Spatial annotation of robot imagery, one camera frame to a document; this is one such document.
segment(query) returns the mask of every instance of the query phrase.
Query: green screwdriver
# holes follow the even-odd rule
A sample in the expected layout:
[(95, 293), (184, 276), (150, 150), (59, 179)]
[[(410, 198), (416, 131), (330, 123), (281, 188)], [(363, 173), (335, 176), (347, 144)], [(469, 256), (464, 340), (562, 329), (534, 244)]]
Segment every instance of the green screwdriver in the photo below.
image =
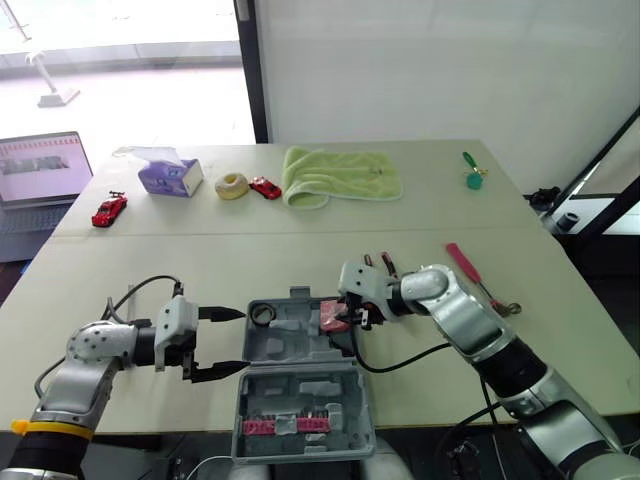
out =
[(470, 173), (469, 175), (467, 175), (467, 187), (469, 187), (472, 190), (480, 190), (480, 187), (482, 187), (482, 175), (478, 170), (478, 165), (476, 164), (476, 161), (467, 152), (462, 152), (462, 156), (464, 157), (465, 161), (469, 164), (469, 166), (473, 170), (473, 173)]

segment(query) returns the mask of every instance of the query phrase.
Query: pink handle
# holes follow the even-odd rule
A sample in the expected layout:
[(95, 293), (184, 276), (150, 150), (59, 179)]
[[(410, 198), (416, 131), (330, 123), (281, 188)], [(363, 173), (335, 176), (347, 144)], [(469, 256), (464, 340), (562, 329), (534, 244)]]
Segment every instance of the pink handle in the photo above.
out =
[(458, 248), (456, 243), (447, 243), (445, 247), (449, 255), (453, 257), (458, 266), (467, 274), (467, 276), (475, 283), (482, 282), (482, 278), (480, 278), (480, 274), (476, 270), (476, 267), (469, 261), (467, 257), (464, 256), (464, 253)]

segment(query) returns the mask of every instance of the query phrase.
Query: gray tool case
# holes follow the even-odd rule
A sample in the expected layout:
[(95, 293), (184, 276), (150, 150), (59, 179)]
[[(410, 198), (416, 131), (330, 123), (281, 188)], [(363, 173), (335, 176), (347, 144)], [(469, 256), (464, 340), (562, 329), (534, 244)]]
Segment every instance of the gray tool case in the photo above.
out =
[[(309, 287), (290, 298), (255, 300), (247, 310), (231, 455), (240, 464), (360, 460), (373, 455), (375, 431), (365, 377), (348, 332), (320, 330)], [(262, 317), (260, 323), (252, 319)]]

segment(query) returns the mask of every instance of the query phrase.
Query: red toy car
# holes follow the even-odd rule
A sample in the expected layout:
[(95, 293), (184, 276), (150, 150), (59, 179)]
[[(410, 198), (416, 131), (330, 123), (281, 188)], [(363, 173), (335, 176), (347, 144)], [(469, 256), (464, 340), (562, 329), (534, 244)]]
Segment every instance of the red toy car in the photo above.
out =
[(91, 223), (94, 227), (110, 227), (120, 212), (127, 206), (127, 197), (124, 192), (109, 192), (111, 200), (102, 202), (96, 214), (91, 217)]
[(264, 177), (254, 178), (249, 186), (252, 190), (255, 190), (268, 200), (275, 200), (280, 195), (282, 195), (282, 190), (280, 190), (280, 187), (277, 187)]

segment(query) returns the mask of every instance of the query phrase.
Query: laptop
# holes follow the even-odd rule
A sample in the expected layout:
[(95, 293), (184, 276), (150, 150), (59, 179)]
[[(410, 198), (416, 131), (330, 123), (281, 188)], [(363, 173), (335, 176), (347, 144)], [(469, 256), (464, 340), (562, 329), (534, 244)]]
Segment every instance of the laptop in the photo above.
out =
[(35, 257), (92, 176), (77, 132), (0, 139), (0, 262)]

